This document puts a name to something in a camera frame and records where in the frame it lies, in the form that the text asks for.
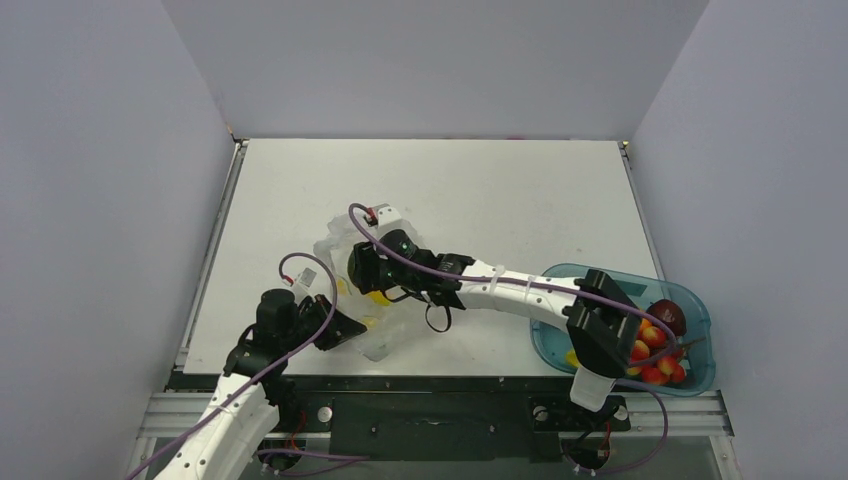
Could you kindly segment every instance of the white tabletop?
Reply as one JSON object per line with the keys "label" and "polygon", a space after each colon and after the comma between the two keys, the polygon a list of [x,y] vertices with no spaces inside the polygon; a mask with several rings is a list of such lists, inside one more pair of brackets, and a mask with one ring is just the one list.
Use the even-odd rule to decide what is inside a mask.
{"label": "white tabletop", "polygon": [[[221,372],[239,334],[255,321],[262,292],[282,286],[280,258],[312,253],[312,245],[327,235],[327,222],[352,202],[401,209],[434,252],[466,254],[527,273],[570,262],[656,276],[615,142],[253,139],[186,373]],[[297,274],[307,264],[292,261],[287,271]],[[448,333],[422,330],[380,362],[348,344],[329,352],[310,346],[292,358],[286,373],[559,372],[536,354],[527,319],[457,311]]]}

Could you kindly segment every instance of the plastic bag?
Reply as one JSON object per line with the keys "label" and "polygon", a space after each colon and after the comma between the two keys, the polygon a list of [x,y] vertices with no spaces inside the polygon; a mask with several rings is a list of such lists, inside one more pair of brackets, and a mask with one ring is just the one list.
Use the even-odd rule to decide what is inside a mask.
{"label": "plastic bag", "polygon": [[[327,237],[313,246],[315,256],[325,262],[336,277],[339,311],[368,327],[367,332],[348,343],[369,360],[378,362],[404,342],[426,333],[424,303],[414,299],[391,303],[380,292],[362,295],[351,282],[347,273],[348,259],[353,247],[366,240],[353,226],[350,217],[339,215],[327,224],[327,228]],[[418,232],[409,222],[403,220],[402,228],[416,245],[423,245]]]}

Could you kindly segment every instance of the teal plastic bin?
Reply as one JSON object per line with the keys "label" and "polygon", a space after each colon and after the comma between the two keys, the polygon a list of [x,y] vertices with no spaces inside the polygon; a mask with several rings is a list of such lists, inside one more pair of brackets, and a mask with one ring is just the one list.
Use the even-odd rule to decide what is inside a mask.
{"label": "teal plastic bin", "polygon": [[[590,268],[595,267],[563,263],[549,268],[543,275],[556,278],[584,277]],[[686,335],[683,336],[682,343],[701,337],[705,338],[703,341],[692,345],[688,350],[686,355],[688,360],[686,380],[678,385],[665,385],[654,387],[654,389],[659,393],[685,397],[698,395],[708,390],[715,378],[715,360],[713,360],[712,340],[710,338],[710,314],[707,312],[704,303],[688,288],[676,283],[614,270],[598,270],[602,270],[612,277],[624,290],[624,293],[630,297],[630,300],[643,310],[647,310],[652,303],[663,298],[679,305],[686,316]],[[566,332],[546,323],[532,320],[530,322],[530,333],[536,352],[546,363],[563,372],[575,373],[577,371],[565,360],[565,354],[573,348],[571,338]]]}

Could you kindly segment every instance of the clear plastic bag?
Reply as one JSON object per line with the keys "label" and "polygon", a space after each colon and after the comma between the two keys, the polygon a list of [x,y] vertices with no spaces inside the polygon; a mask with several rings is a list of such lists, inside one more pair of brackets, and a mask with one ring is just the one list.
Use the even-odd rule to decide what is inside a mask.
{"label": "clear plastic bag", "polygon": [[[336,277],[339,289],[337,308],[368,327],[367,332],[349,343],[369,360],[378,362],[404,342],[425,334],[424,303],[414,299],[391,303],[379,292],[362,295],[351,282],[347,273],[348,259],[353,247],[365,238],[353,226],[350,217],[339,215],[327,224],[327,228],[327,237],[313,246],[315,256],[325,262]],[[404,220],[402,228],[416,245],[423,245],[418,232],[409,222]],[[387,293],[390,296],[392,293],[396,296],[402,294],[399,289]]]}

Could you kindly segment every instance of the fruit basket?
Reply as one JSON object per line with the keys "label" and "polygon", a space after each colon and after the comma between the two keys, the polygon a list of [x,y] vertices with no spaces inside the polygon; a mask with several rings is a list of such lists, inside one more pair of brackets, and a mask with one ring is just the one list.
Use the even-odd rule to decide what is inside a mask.
{"label": "fruit basket", "polygon": [[[557,278],[583,277],[590,268],[595,267],[563,263],[549,268],[543,275]],[[710,339],[710,315],[703,302],[689,289],[675,283],[614,270],[604,269],[603,271],[612,277],[630,300],[642,310],[647,310],[661,299],[667,299],[677,304],[683,311],[686,319],[686,333],[678,339],[678,342],[681,344],[694,342],[686,349],[680,361],[680,365],[686,371],[686,378],[679,384],[655,386],[654,390],[668,395],[694,396],[709,389],[715,378],[715,361]],[[566,359],[566,355],[573,349],[571,339],[566,332],[531,319],[530,333],[536,352],[546,363],[563,372],[577,371],[577,368]],[[631,378],[641,380],[638,376]]]}

